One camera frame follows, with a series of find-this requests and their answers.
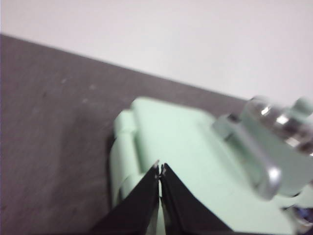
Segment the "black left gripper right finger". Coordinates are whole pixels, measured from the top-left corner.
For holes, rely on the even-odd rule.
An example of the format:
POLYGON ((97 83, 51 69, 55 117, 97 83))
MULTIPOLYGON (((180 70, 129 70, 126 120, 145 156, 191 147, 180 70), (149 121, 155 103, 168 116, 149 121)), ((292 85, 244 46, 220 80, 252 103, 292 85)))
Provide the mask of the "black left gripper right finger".
POLYGON ((234 231, 203 205, 168 164, 161 168, 162 207, 167 235, 232 235, 234 231))

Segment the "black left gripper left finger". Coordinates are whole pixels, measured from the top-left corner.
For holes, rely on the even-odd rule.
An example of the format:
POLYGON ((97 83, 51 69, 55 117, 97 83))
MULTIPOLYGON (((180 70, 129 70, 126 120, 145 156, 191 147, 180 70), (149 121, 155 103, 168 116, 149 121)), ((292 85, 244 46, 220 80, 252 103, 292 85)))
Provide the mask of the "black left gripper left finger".
POLYGON ((144 235, 159 204, 159 165, 155 162, 129 195, 91 229, 92 235, 144 235))

